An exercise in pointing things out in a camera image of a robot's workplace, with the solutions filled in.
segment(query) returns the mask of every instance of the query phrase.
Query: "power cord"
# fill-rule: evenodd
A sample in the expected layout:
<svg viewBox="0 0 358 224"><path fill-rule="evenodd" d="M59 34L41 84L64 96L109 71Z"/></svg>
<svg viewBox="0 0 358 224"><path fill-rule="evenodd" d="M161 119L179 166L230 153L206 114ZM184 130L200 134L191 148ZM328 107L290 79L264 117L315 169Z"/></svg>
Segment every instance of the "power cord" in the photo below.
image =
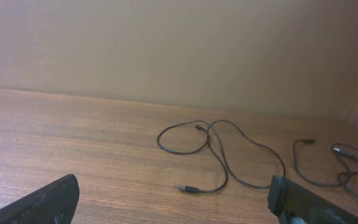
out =
<svg viewBox="0 0 358 224"><path fill-rule="evenodd" d="M341 165L345 168L346 171L338 173L338 175L337 175L338 183L327 184L327 183L315 181L300 172L299 167L298 167L298 160L296 158L296 145L299 142L303 142L305 144L314 144L316 141L314 139L299 139L293 143L293 146L292 146L293 166L294 166L296 173L300 177L302 177L302 179L304 179L305 181L307 181L313 185L319 186L319 187L340 187L340 186L342 186L343 188L345 188L345 190L347 190L349 193L351 193L352 195L354 195L358 198L358 193L356 191L354 191L353 189L351 189L347 185L347 183L350 181L350 179L353 176L358 175L358 171L355 171L355 172L351 171L350 167L346 164L346 162L342 158L342 157L347 157L347 158L352 159L353 161L356 161L358 163L358 157L356 155L354 155L348 151L345 151L343 149L340 149L338 147L344 146L344 147L348 147L348 148L353 149L358 152L357 148L347 145L347 144L341 144L341 143L335 143L331 146L331 151L333 152L336 159L341 163Z"/></svg>
<svg viewBox="0 0 358 224"><path fill-rule="evenodd" d="M190 152L177 152L177 151L174 151L174 150L171 150L171 149L168 149L166 148L165 146L163 146L161 143L160 143L160 138L161 136L166 132L168 131L169 129L172 129L172 128L176 128L176 127L179 127L179 126L182 126L182 125L186 125L186 124L191 124L191 123L195 123L195 122L201 122L201 123L204 123L204 124L207 124L208 125L208 129L205 129L203 127L201 127L200 125L196 125L195 128L204 132L206 134L206 142L201 146L199 147L198 149L194 150L194 151L190 151ZM226 159L226 156L224 154L224 149L223 149L223 145L221 143L221 139L218 135L218 133L216 132L216 130L214 129L213 125L218 123L218 122L226 122L226 123L229 123L231 125L233 125L240 133L243 137L245 137L248 141L250 141L251 143L259 146L259 147L263 147L263 148L266 148L268 149L270 152L272 152L274 154L275 157L277 157L277 159L280 161L281 163L281 166L283 167L283 176L285 177L285 165L284 165L284 162L282 161L281 157L273 150L271 149L270 147L268 146L265 146L261 143L257 143L253 140L251 140L250 138L248 138L248 136L246 136L242 131L241 129L239 129L234 123L228 121L228 120L225 120L225 119L220 119L220 120L217 120L217 121L214 121L212 122L211 124L209 124L208 122L205 122L203 120L196 120L196 121L190 121L190 122L186 122L186 123L182 123L182 124L176 124L176 125L173 125L173 126L170 126L170 127L167 127L165 128L157 137L157 144L165 151L167 152L171 152L171 153L174 153L174 154L179 154L179 155L189 155L189 154L194 154L194 153L197 153L197 152L200 152L200 150L202 150L205 146L208 146L209 150L212 152L212 154L216 157L216 159L219 161L219 163L222 165L222 168L223 168L223 171L225 173L225 180L223 182L223 184L216 188L216 189L213 189L213 190L201 190L201 189L198 189L196 187L191 187L191 186L179 186L179 190L182 190L182 191L185 191L185 192L189 192L189 193L213 193L213 192L217 192L221 189L223 189L226 184L227 184L227 181L228 181L228 178L229 178L229 175L228 173L230 173L236 180L238 180L240 183L246 185L246 186L249 186L249 187L253 187L253 188L256 188L256 189L268 189L270 188L270 185L266 185L266 186L258 186L258 185L253 185L253 184L250 184L242 179L240 179L236 174L233 173L233 171L230 169L229 167L229 164L227 162L227 159ZM218 140L218 144L219 144L219 148L221 150L221 154L222 154L222 158L223 158L223 161L222 159L218 156L218 154L212 149L211 147L211 144L210 144L210 136L209 136L209 130L212 129L214 135L216 136L216 139Z"/></svg>

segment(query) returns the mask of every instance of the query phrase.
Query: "beige wall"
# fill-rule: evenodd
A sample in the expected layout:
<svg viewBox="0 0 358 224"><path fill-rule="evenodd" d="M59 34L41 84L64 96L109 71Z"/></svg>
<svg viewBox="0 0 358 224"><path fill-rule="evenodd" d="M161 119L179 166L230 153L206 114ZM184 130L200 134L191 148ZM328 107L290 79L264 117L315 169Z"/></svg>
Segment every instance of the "beige wall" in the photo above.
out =
<svg viewBox="0 0 358 224"><path fill-rule="evenodd" d="M358 1L0 1L0 87L346 119Z"/></svg>

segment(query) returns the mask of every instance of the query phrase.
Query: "black cable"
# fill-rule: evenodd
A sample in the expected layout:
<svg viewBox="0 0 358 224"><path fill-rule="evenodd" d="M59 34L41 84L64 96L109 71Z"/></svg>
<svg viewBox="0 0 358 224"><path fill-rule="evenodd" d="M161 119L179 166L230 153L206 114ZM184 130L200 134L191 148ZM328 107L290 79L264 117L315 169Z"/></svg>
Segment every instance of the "black cable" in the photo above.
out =
<svg viewBox="0 0 358 224"><path fill-rule="evenodd" d="M177 152L177 151L174 151L174 150L171 150L171 149L168 149L166 148L165 146L163 146L161 143L160 143L160 138L161 136L166 132L168 131L169 129L172 129L172 128L176 128L176 127L179 127L179 126L182 126L182 125L185 125L185 124L191 124L191 123L194 123L194 122L202 122L202 123L205 123L208 125L208 129L205 130L203 127L201 127L200 125L196 125L195 128L199 129L199 130L202 130L206 133L206 142L201 146L199 147L198 149L194 150L194 151L191 151L191 152ZM227 159L226 159L226 156L224 154L224 149L223 149L223 145L221 143L221 140L219 138L219 135L218 133L216 132L216 130L214 129L213 125L218 123L218 122L227 122L231 125L233 125L240 133L242 136L244 136L248 141L250 141L251 143L259 146L259 147L264 147L266 149L268 149L270 152L272 152L274 154L274 156L276 156L278 158L278 160L280 161L282 167L283 167L283 176L285 177L285 165L284 165L284 162L282 161L281 157L273 150L271 149L270 147L268 146L265 146L261 143L257 143L253 140L251 140L250 138L248 138L248 136L246 136L242 131L241 129L239 129L234 123L230 122L230 121L227 121L227 120L224 120L224 119L220 119L220 120L217 120L217 121L214 121L212 122L211 124L205 122L205 121L202 121L202 120L196 120L196 121L190 121L190 122L187 122L187 123L182 123L182 124L176 124L176 125L173 125L173 126L170 126L170 127L167 127L165 128L157 137L157 144L165 151L167 152L171 152L171 153L174 153L174 154L180 154L180 155L189 155L189 154L194 154L194 153L197 153L199 152L200 150L202 150L202 148L204 148L205 146L208 146L209 150L212 152L212 154L216 157L216 159L221 163L222 165L222 168L225 172L225 180L224 180L224 183L216 188L216 189L213 189L213 190L201 190L201 189L198 189L196 187L190 187L190 186L179 186L179 189L180 190L184 190L186 192L190 192L190 193L213 193L213 192L217 192L219 190L221 190L224 186L226 186L227 184L227 180L228 180L228 173L229 172L236 180L238 180L240 183L244 184L244 185L247 185L249 187L253 187L253 188L257 188L257 189L268 189L270 188L269 185L266 185L266 186L258 186L258 185L253 185L253 184L250 184L242 179L240 179L238 176L236 176L233 171L230 169L229 167L229 163L227 162ZM218 144L219 144L219 148L221 150L221 153L222 153L222 157L223 157L223 161L221 160L221 158L215 153L215 151L212 149L211 145L210 145L210 136L209 136L209 130L212 129L213 132L214 132L214 135L216 136L216 139L218 140Z"/></svg>
<svg viewBox="0 0 358 224"><path fill-rule="evenodd" d="M340 186L342 186L346 191L348 191L350 194L352 194L352 195L354 195L354 196L356 196L358 198L358 193L355 190L351 189L347 185L347 183L350 181L350 179L353 176L358 175L358 171L355 171L355 172L351 171L350 167L346 164L346 162L342 158L342 157L348 157L348 158L358 162L358 157L356 155L350 153L350 152L347 152L345 150L339 149L336 146L348 147L348 148L353 149L353 150L355 150L357 152L358 152L358 148L355 148L355 147L347 145L347 144L342 144L342 143L335 143L335 144L333 144L331 146L331 151L333 152L335 158L339 161L339 163L341 163L341 165L345 168L346 171L338 173L338 175L337 175L338 183L337 184L326 184L326 183L315 181L315 180L305 176L304 174L302 174L299 171L298 159L296 158L296 144L299 143L299 142L303 142L303 143L306 143L306 144L314 144L315 140L314 139L300 139L300 140L296 140L293 143L293 146L292 146L293 166L294 166L294 169L295 169L296 173L300 177L302 177L307 182L309 182L309 183L311 183L313 185L319 186L319 187L340 187Z"/></svg>

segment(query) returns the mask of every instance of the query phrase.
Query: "black device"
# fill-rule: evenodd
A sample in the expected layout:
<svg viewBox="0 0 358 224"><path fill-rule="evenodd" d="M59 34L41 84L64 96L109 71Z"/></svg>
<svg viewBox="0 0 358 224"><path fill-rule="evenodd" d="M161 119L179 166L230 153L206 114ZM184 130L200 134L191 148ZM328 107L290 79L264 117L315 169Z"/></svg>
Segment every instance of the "black device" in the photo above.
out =
<svg viewBox="0 0 358 224"><path fill-rule="evenodd" d="M280 224L358 224L357 216L282 176L273 176L267 201Z"/></svg>
<svg viewBox="0 0 358 224"><path fill-rule="evenodd" d="M70 224L80 188L68 174L0 209L0 224Z"/></svg>

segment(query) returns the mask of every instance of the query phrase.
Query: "wood grain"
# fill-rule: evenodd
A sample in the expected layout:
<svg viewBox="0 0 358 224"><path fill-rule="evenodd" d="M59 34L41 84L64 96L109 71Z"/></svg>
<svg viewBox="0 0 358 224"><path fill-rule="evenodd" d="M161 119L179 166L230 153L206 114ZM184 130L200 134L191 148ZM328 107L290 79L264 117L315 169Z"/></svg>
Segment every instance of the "wood grain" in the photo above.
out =
<svg viewBox="0 0 358 224"><path fill-rule="evenodd" d="M358 128L348 124L15 90L0 90L0 208L72 173L81 192L73 223L278 223L267 209L268 190L244 187L232 177L217 194L190 195L175 188L212 189L224 174L208 150L189 156L161 150L158 133L185 121L221 118L275 149L291 180L358 215L358 201L343 189L310 185L292 168L292 142L316 138L317 145L300 148L300 167L318 180L334 180L341 168L329 146L358 147ZM268 184L282 173L272 155L233 127L217 124L216 129L240 177ZM192 126L162 138L183 151L203 141ZM358 178L351 185L358 190Z"/></svg>

